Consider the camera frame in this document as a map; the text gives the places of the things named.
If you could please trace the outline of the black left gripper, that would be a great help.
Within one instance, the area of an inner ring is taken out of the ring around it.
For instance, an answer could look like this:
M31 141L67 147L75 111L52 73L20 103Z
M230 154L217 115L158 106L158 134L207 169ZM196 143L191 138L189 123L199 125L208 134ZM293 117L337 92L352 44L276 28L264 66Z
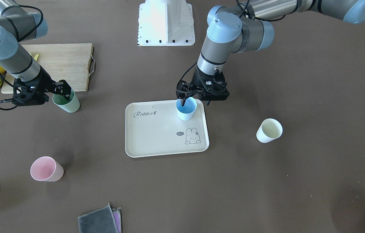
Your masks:
M226 86L224 74L217 68L212 69L211 75L208 75L196 67L190 83L178 82L176 95L181 99L182 107L188 98L196 94L199 95L199 100L206 101L206 106L209 106L211 101L224 101L228 98L230 93Z

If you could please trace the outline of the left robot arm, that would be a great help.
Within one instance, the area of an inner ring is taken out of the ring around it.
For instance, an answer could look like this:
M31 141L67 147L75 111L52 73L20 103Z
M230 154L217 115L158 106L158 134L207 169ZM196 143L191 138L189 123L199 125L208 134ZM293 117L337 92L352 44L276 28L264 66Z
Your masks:
M177 103L184 106L194 95L207 102L226 100L222 71L229 55L267 48L274 40L272 22L305 11L359 24L365 21L365 0L249 0L233 7L214 6L192 81L177 84Z

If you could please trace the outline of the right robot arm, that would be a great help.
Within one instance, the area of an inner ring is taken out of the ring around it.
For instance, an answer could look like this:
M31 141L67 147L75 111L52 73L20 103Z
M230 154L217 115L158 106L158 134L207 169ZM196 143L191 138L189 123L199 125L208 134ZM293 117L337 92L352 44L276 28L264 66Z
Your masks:
M18 106L42 105L49 101L47 92L67 101L73 92L67 81L54 81L21 46L20 42L43 37L48 32L40 9L26 12L24 5L14 0L0 0L0 66L11 74L13 97L4 99Z

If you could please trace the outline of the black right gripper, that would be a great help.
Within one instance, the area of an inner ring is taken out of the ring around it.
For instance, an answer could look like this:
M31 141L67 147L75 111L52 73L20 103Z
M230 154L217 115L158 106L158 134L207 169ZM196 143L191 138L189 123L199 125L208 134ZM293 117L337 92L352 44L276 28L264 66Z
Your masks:
M40 68L37 77L30 81L15 79L11 102L16 106L43 105L49 101L46 92L70 97L71 87L65 80L55 82L43 68Z

